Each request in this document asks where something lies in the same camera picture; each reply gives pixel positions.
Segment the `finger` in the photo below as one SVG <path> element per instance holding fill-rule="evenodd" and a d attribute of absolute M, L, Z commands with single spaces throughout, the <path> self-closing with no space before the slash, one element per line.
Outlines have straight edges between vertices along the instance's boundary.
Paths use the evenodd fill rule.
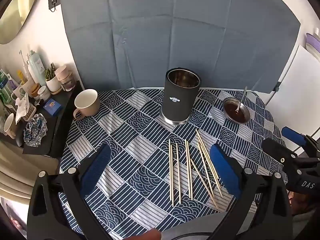
<path fill-rule="evenodd" d="M 161 233 L 157 229 L 153 228 L 141 236 L 130 236 L 124 240 L 161 240 Z"/>

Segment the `bowl of brown sauce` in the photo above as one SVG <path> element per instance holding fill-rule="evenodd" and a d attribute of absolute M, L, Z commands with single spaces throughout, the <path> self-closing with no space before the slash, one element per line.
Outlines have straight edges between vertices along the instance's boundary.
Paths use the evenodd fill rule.
<path fill-rule="evenodd" d="M 241 103 L 240 109 L 236 112 L 240 100 L 236 98 L 226 98 L 223 100 L 223 113 L 225 117 L 238 124 L 246 124 L 250 121 L 248 108 Z"/>

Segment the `gray backdrop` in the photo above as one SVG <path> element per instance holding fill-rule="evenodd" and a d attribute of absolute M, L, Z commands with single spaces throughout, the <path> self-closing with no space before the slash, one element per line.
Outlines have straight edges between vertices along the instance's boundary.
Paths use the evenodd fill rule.
<path fill-rule="evenodd" d="M 269 93 L 300 23 L 282 0 L 61 0 L 86 88 L 163 87 L 174 67 L 202 87 Z"/>

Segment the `silver emblem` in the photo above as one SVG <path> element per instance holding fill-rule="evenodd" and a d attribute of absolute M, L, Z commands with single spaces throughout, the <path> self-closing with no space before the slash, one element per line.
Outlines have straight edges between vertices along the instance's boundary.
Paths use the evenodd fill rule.
<path fill-rule="evenodd" d="M 177 99 L 177 98 L 170 98 L 170 100 L 172 100 L 173 102 L 180 102 L 180 99 Z"/>

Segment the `succulent plant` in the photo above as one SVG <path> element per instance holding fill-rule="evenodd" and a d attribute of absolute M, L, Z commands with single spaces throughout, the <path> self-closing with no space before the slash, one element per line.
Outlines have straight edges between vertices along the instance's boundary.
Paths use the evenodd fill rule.
<path fill-rule="evenodd" d="M 52 80 L 56 76 L 56 74 L 54 73 L 55 69 L 54 69 L 53 63 L 51 63 L 50 66 L 51 66 L 50 68 L 45 70 L 46 81 Z"/>

